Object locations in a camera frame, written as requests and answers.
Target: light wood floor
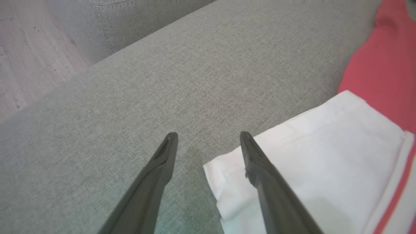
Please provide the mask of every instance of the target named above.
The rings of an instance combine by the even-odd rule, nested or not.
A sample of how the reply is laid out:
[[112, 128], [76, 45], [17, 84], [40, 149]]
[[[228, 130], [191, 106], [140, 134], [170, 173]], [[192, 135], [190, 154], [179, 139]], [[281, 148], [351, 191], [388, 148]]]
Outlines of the light wood floor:
[[47, 1], [0, 0], [0, 123], [89, 66]]

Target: gray upholstery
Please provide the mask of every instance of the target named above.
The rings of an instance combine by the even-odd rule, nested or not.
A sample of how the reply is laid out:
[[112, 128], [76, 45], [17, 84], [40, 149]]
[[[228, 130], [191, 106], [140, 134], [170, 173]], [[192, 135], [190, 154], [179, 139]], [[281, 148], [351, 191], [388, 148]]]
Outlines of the gray upholstery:
[[52, 0], [60, 21], [93, 64], [213, 0]]
[[337, 92], [378, 0], [213, 2], [0, 125], [2, 233], [96, 233], [179, 134], [156, 233], [221, 233], [202, 165]]

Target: wooden floor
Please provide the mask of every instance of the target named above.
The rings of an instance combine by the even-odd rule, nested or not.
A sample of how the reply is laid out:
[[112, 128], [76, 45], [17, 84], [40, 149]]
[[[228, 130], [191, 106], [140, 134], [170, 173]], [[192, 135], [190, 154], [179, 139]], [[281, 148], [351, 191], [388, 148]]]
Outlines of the wooden floor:
[[47, 1], [0, 0], [0, 123], [89, 66]]

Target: folded white cloth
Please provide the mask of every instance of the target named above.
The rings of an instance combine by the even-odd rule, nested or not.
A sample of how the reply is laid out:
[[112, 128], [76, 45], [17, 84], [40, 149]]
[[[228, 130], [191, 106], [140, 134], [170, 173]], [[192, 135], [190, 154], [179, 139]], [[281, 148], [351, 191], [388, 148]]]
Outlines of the folded white cloth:
[[[380, 202], [392, 196], [385, 195], [388, 184], [394, 193], [390, 179], [398, 158], [406, 161], [414, 136], [344, 91], [254, 139], [324, 233], [355, 234], [371, 229], [374, 217], [384, 213], [389, 202]], [[266, 233], [241, 147], [203, 167], [224, 233]]]

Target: white cloth with red stripe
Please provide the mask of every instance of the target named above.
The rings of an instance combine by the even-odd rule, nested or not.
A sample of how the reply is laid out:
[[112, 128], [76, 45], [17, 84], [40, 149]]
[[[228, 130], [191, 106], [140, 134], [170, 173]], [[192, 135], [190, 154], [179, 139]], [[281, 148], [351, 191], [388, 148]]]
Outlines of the white cloth with red stripe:
[[[324, 233], [374, 233], [381, 225], [379, 233], [407, 234], [416, 211], [414, 135], [360, 97], [344, 91], [254, 139]], [[224, 233], [266, 233], [241, 147], [203, 168]]]

